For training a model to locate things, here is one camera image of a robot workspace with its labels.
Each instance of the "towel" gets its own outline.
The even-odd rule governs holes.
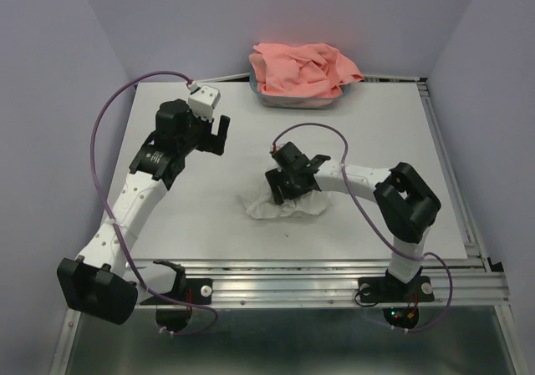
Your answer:
[[[357,66],[326,43],[289,47],[280,43],[260,43],[249,61],[262,94],[335,98],[341,84],[364,77]]]
[[[295,200],[275,204],[268,181],[259,179],[239,195],[243,208],[254,219],[320,215],[331,205],[330,193],[313,190]]]

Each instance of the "gray wall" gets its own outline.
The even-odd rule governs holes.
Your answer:
[[[89,0],[127,73],[248,70],[258,41],[326,42],[366,73],[427,76],[470,0]]]
[[[535,0],[472,0],[429,86],[535,371]]]
[[[0,0],[0,373],[48,373],[65,302],[55,276],[95,230],[89,174],[100,105],[125,79],[86,0]],[[115,166],[127,104],[102,129]]]

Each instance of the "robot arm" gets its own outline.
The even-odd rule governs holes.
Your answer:
[[[196,84],[190,90],[188,103],[178,99],[160,106],[155,131],[130,164],[130,173],[114,203],[115,223],[129,250],[150,213],[184,170],[186,157],[194,149],[215,155],[224,152],[230,119],[222,116],[217,135],[211,133],[219,91]],[[70,308],[121,324],[134,310],[139,296],[136,284],[122,277],[126,259],[113,224],[106,218],[76,260],[61,261],[57,274]]]
[[[278,204],[311,190],[349,193],[341,164],[326,155],[309,160],[293,143],[286,143],[272,157],[279,168],[268,171],[266,179]],[[405,163],[393,169],[346,165],[345,171],[355,196],[379,206],[394,235],[394,248],[408,256],[421,256],[441,203],[414,168]],[[392,253],[387,274],[406,285],[420,274],[420,269],[419,261]]]

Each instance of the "cable connector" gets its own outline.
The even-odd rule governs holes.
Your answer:
[[[195,82],[188,84],[187,87],[191,91],[187,100],[191,112],[201,120],[212,122],[214,109],[221,99],[219,90],[208,85],[199,87]]]

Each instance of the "pink cloth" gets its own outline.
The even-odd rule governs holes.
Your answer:
[[[287,97],[333,98],[341,84],[363,79],[357,66],[326,43],[289,47],[260,43],[249,55],[258,91]]]

